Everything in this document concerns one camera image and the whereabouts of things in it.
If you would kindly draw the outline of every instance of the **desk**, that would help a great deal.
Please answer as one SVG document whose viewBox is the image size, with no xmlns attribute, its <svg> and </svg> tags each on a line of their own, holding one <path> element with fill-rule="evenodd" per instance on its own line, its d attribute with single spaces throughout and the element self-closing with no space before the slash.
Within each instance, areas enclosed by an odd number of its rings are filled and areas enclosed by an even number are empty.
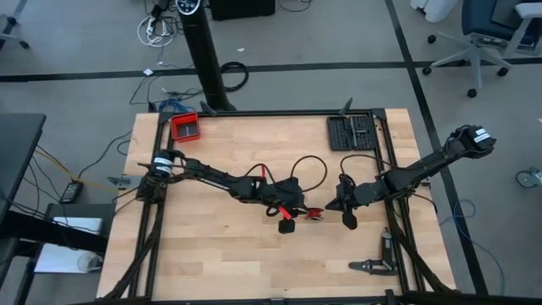
<svg viewBox="0 0 542 305">
<path fill-rule="evenodd" d="M 15 198 L 44 123 L 43 114 L 0 114 L 0 223 L 11 206 L 3 198 Z M 16 237 L 0 238 L 0 287 L 18 245 Z"/>
<path fill-rule="evenodd" d="M 417 161 L 418 146 L 408 112 L 386 109 L 385 113 L 397 163 L 406 166 Z M 339 162 L 352 154 L 330 151 L 325 115 L 200 120 L 202 138 L 175 143 L 174 148 L 232 175 L 243 175 L 253 164 L 265 163 L 274 178 L 281 180 L 290 174 L 298 158 L 307 154 L 322 158 L 329 167 L 328 178 L 306 194 L 308 207 L 322 208 L 335 197 Z M 157 121 L 157 114 L 137 115 L 124 167 L 126 175 L 146 173 L 137 163 L 149 163 L 152 158 Z M 377 127 L 385 151 L 383 132 L 381 126 Z M 350 158 L 345 167 L 358 184 L 374 180 L 377 174 L 376 163 L 368 158 Z M 323 171 L 317 161 L 307 160 L 299 164 L 295 176 L 301 188 L 307 188 L 321 180 Z M 418 193 L 430 197 L 425 187 Z M 122 197 L 118 207 L 132 198 L 132 194 Z M 454 287 L 433 206 L 417 197 L 409 202 L 419 253 L 446 285 Z M 268 218 L 264 212 L 265 207 L 240 204 L 226 192 L 197 181 L 169 186 L 152 299 L 363 297 L 382 296 L 386 289 L 401 294 L 397 277 L 369 275 L 347 267 L 353 260 L 379 258 L 380 233 L 387 226 L 381 202 L 356 211 L 358 228 L 353 231 L 343 226 L 340 213 L 326 211 L 323 221 L 296 219 L 296 232 L 281 235 L 277 232 L 279 217 Z M 134 257 L 140 217 L 141 204 L 134 202 L 113 220 L 99 297 L 113 288 Z M 414 288 L 410 260 L 405 259 L 405 264 Z M 146 270 L 143 265 L 140 295 Z"/>
</svg>

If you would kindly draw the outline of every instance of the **red box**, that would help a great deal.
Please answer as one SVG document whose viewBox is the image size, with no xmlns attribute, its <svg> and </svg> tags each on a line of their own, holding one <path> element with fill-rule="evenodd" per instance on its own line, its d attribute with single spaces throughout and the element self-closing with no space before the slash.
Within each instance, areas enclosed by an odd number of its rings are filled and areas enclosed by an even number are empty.
<svg viewBox="0 0 542 305">
<path fill-rule="evenodd" d="M 192 141 L 200 138 L 197 113 L 175 115 L 171 118 L 171 137 L 176 141 Z"/>
</svg>

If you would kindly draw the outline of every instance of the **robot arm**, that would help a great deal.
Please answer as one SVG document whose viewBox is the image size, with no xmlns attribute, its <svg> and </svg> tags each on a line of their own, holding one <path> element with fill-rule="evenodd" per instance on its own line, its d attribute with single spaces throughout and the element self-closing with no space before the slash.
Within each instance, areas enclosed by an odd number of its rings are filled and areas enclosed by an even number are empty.
<svg viewBox="0 0 542 305">
<path fill-rule="evenodd" d="M 180 159 L 181 165 L 174 165 L 176 158 Z M 283 219 L 279 222 L 279 232 L 282 234 L 293 232 L 294 218 L 299 214 L 307 214 L 309 210 L 304 204 L 305 197 L 296 177 L 272 184 L 268 184 L 267 180 L 260 176 L 235 177 L 202 164 L 197 159 L 186 158 L 182 152 L 175 150 L 162 150 L 152 164 L 140 165 L 147 167 L 149 171 L 141 180 L 136 195 L 138 200 L 160 202 L 165 198 L 166 184 L 198 180 L 227 191 L 230 196 L 242 203 L 266 206 L 266 215 L 269 217 L 282 213 Z M 173 167 L 181 167 L 183 172 L 175 175 Z"/>
<path fill-rule="evenodd" d="M 481 126 L 465 125 L 454 131 L 444 147 L 406 167 L 394 167 L 376 177 L 375 182 L 356 186 L 348 175 L 340 175 L 337 197 L 326 209 L 343 212 L 343 223 L 356 229 L 352 209 L 380 200 L 410 196 L 422 180 L 436 175 L 460 158 L 482 158 L 490 154 L 496 139 Z"/>
</svg>

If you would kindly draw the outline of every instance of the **black desk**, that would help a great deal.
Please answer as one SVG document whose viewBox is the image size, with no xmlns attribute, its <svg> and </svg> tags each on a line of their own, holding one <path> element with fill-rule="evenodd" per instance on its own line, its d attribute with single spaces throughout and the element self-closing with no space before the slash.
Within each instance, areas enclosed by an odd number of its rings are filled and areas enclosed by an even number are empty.
<svg viewBox="0 0 542 305">
<path fill-rule="evenodd" d="M 33 257 L 40 242 L 68 246 L 69 241 L 72 247 L 93 252 L 105 252 L 107 247 L 104 236 L 9 210 L 44 122 L 43 114 L 0 114 L 0 286 L 13 257 Z"/>
<path fill-rule="evenodd" d="M 9 211 L 45 123 L 44 114 L 0 114 L 0 221 Z M 0 239 L 0 286 L 8 273 L 18 238 Z"/>
</svg>

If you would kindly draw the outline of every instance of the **chair base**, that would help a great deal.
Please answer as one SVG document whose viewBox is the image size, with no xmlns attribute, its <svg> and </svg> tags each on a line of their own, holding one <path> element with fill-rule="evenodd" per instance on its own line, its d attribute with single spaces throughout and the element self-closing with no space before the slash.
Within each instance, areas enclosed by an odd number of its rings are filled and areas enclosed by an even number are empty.
<svg viewBox="0 0 542 305">
<path fill-rule="evenodd" d="M 499 76 L 504 76 L 508 73 L 508 70 L 512 68 L 512 65 L 507 63 L 502 58 L 497 58 L 496 56 L 490 54 L 486 50 L 484 50 L 482 47 L 477 46 L 475 43 L 469 43 L 469 42 L 463 42 L 461 40 L 456 39 L 453 36 L 449 36 L 445 33 L 438 32 L 437 33 L 439 37 L 445 38 L 449 42 L 452 42 L 453 44 L 457 45 L 458 47 L 463 47 L 464 49 L 458 53 L 455 53 L 451 56 L 448 56 L 447 58 L 442 58 L 441 60 L 438 60 L 434 63 L 432 63 L 429 66 L 429 70 L 424 69 L 423 74 L 428 75 L 431 73 L 430 68 L 436 68 L 440 67 L 442 65 L 455 62 L 455 61 L 468 61 L 471 63 L 471 67 L 473 69 L 473 76 L 474 76 L 474 88 L 470 89 L 468 91 L 469 97 L 476 97 L 478 94 L 478 91 L 482 89 L 482 59 L 490 62 L 492 64 L 495 64 L 497 66 L 500 66 L 502 69 L 499 70 Z M 429 43 L 433 43 L 435 41 L 434 36 L 430 36 L 428 38 Z"/>
</svg>

